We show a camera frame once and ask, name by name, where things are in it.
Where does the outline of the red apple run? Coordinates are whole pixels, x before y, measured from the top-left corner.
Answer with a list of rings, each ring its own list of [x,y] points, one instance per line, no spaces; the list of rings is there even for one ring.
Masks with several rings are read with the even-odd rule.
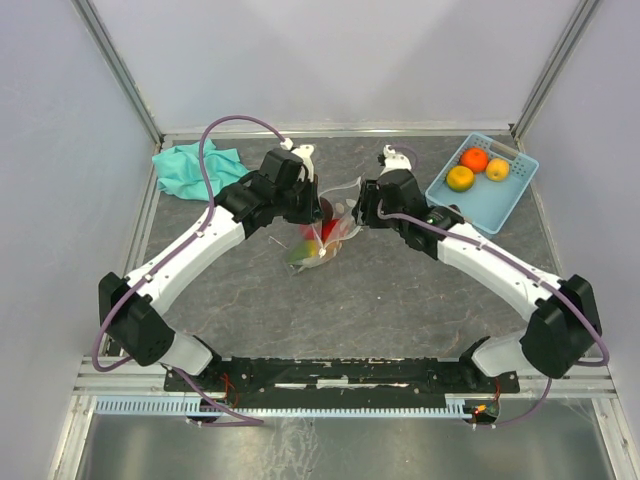
[[[333,218],[331,221],[329,222],[323,222],[322,223],[322,227],[321,227],[321,240],[323,242],[326,242],[332,231],[334,230],[334,228],[339,224],[340,219],[339,218]]]

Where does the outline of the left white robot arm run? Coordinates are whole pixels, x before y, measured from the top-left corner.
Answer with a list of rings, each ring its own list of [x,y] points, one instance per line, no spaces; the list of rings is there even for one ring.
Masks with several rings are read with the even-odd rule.
[[[221,190],[215,204],[169,247],[120,277],[98,284],[101,335],[109,335],[128,360],[165,364],[186,372],[198,389],[221,378],[217,354],[193,335],[177,332],[164,314],[206,268],[275,219],[310,225],[322,218],[311,145],[269,151],[256,171]]]

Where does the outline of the green orange mango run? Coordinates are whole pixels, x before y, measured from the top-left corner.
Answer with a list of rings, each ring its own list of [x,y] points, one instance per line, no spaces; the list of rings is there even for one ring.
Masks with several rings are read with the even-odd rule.
[[[320,245],[315,240],[303,240],[287,254],[287,263],[294,266],[309,266],[320,258]]]

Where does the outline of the dark purple avocado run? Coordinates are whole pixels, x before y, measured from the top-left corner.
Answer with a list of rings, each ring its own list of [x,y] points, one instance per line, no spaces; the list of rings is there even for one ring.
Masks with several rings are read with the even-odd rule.
[[[334,217],[334,210],[331,202],[324,197],[320,198],[320,205],[323,212],[323,222],[329,222]]]

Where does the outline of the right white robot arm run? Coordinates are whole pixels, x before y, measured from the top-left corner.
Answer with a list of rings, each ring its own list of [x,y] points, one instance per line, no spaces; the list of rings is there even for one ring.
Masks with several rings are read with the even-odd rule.
[[[591,284],[562,279],[498,247],[455,209],[431,206],[408,169],[386,169],[364,180],[353,216],[371,229],[391,229],[405,244],[456,268],[502,298],[526,321],[524,330],[489,337],[458,368],[467,389],[481,391],[495,377],[533,368],[559,379],[573,366],[604,366],[609,352]]]

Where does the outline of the clear dotted zip bag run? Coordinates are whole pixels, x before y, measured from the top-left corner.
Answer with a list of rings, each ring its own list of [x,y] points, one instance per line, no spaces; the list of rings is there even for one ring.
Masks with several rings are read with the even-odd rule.
[[[300,225],[298,236],[285,256],[292,274],[319,267],[337,256],[344,243],[361,230],[354,217],[362,178],[330,187],[319,193],[323,217]]]

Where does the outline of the yellow orange fruit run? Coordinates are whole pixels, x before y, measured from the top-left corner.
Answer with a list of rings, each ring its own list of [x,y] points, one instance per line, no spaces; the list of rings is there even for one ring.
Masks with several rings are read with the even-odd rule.
[[[455,192],[466,192],[474,186],[475,173],[463,165],[454,166],[446,175],[446,185]]]

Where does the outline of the light blue plastic basket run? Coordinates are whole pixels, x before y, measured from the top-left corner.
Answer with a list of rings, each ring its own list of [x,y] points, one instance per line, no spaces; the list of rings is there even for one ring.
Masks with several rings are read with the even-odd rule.
[[[470,148],[484,151],[489,160],[501,158],[509,164],[509,173],[502,181],[490,180],[478,174],[474,185],[465,192],[455,192],[446,184],[446,176]],[[455,205],[477,230],[491,238],[497,234],[515,209],[539,168],[539,162],[514,148],[479,132],[473,132],[462,142],[429,187],[425,198],[432,205]]]

